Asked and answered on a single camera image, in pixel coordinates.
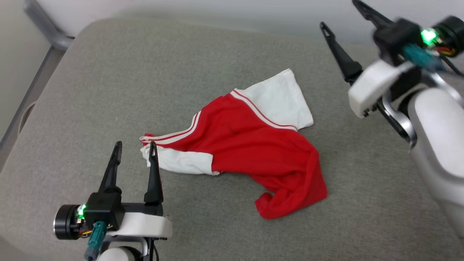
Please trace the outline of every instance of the white stripe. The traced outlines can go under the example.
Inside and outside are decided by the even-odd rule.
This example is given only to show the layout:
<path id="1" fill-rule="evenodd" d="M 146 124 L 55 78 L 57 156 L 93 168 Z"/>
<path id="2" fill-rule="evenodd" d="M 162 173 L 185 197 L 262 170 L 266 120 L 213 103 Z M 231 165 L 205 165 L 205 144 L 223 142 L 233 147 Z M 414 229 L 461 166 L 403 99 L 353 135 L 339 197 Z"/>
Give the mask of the white stripe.
<path id="1" fill-rule="evenodd" d="M 273 123 L 272 121 L 266 119 L 263 114 L 261 114 L 261 112 L 259 112 L 255 105 L 252 104 L 248 99 L 236 94 L 234 91 L 231 92 L 232 96 L 236 99 L 239 99 L 243 102 L 245 102 L 246 105 L 248 105 L 248 107 L 250 107 L 250 109 L 256 114 L 256 116 L 258 116 L 258 118 L 260 120 L 262 120 L 264 123 L 266 123 L 267 125 L 271 126 L 271 127 L 274 127 L 274 128 L 277 128 L 277 129 L 287 129 L 287 130 L 294 130 L 294 131 L 297 131 L 296 127 L 293 127 L 293 126 L 280 126 L 280 125 L 277 125 L 275 123 Z"/>
<path id="2" fill-rule="evenodd" d="M 173 136 L 173 135 L 176 135 L 176 134 L 180 134 L 180 133 L 183 133 L 187 130 L 183 130 L 183 131 L 178 131 L 178 132 L 174 132 L 174 133 L 171 133 L 171 134 L 167 134 L 167 135 L 163 135 L 163 136 L 158 136 L 158 137 L 150 137 L 150 136 L 143 136 L 143 137 L 140 137 L 140 140 L 141 141 L 155 141 L 156 144 L 169 144 L 169 143 L 173 143 L 173 142 L 176 142 L 178 140 L 181 140 L 187 136 L 189 136 L 190 134 L 192 134 L 195 129 L 197 128 L 197 125 L 198 125 L 198 120 L 200 119 L 200 114 L 201 114 L 201 111 L 199 111 L 197 114 L 195 114 L 193 116 L 193 119 L 192 119 L 192 124 L 190 125 L 190 127 L 187 128 L 187 130 L 189 130 L 188 132 L 182 134 L 182 135 L 179 135 L 179 136 L 176 136 L 176 137 L 173 137 L 173 138 L 169 138 L 169 139 L 165 139 L 165 140 L 159 140 L 159 139 L 163 139 L 163 138 L 167 138 L 167 137 L 170 137 L 170 136 Z"/>

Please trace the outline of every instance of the green light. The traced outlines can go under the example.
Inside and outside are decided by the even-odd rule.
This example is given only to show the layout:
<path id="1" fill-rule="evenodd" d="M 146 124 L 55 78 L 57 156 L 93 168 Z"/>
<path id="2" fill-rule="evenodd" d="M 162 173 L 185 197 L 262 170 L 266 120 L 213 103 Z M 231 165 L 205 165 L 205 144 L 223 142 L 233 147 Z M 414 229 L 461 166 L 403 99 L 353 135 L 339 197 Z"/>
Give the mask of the green light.
<path id="1" fill-rule="evenodd" d="M 424 43 L 428 46 L 433 45 L 437 38 L 437 34 L 435 33 L 435 30 L 430 29 L 430 30 L 423 30 L 420 35 L 422 35 L 422 39 Z"/>
<path id="2" fill-rule="evenodd" d="M 84 218 L 84 209 L 87 207 L 87 205 L 82 205 L 78 210 L 77 210 L 77 215 L 80 219 L 85 219 Z"/>

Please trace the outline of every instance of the gray carpet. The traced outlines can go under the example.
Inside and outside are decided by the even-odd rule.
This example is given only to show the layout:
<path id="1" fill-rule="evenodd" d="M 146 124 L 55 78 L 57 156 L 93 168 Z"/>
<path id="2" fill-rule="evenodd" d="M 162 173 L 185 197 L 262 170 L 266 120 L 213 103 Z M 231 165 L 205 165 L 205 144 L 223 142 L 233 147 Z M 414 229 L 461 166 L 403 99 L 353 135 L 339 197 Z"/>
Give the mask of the gray carpet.
<path id="1" fill-rule="evenodd" d="M 349 46 L 363 65 L 376 50 Z M 314 117 L 301 131 L 320 153 L 327 199 L 275 219 L 254 206 L 246 175 L 161 172 L 174 235 L 163 260 L 459 260 L 457 237 L 430 199 L 407 144 L 378 114 L 358 119 L 325 43 L 156 20 L 104 20 L 74 41 L 0 177 L 0 231 L 29 254 L 81 260 L 86 241 L 58 241 L 62 204 L 96 191 L 117 140 L 118 186 L 141 202 L 148 169 L 138 138 L 186 129 L 234 88 L 291 68 Z"/>

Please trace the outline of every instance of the white wall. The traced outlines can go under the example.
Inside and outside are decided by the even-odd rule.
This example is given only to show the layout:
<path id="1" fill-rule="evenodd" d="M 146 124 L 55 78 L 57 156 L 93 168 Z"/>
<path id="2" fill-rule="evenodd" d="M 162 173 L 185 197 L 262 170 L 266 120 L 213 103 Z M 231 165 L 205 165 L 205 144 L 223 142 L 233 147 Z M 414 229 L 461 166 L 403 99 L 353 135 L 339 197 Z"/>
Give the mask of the white wall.
<path id="1" fill-rule="evenodd" d="M 239 30 L 322 39 L 325 21 L 340 41 L 370 42 L 372 26 L 351 0 L 38 0 L 52 20 L 76 36 L 89 23 L 110 16 L 170 14 L 195 23 Z M 449 14 L 464 19 L 464 0 L 365 0 L 387 17 L 431 26 Z"/>
<path id="2" fill-rule="evenodd" d="M 0 138 L 50 48 L 22 8 L 21 0 L 0 1 Z"/>

